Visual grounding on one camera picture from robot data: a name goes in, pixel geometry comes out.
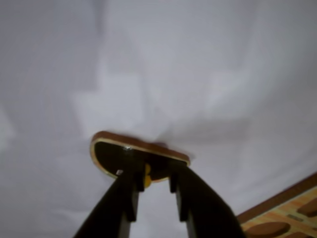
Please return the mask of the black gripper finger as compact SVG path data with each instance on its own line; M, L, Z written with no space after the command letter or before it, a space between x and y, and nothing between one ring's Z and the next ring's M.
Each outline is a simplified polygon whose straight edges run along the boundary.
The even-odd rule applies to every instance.
M180 161L168 164L170 192L176 194L179 219L190 238L244 238L231 208Z
M145 156L123 152L123 173L114 181L75 234L76 238L128 238L137 219L139 193L145 190Z

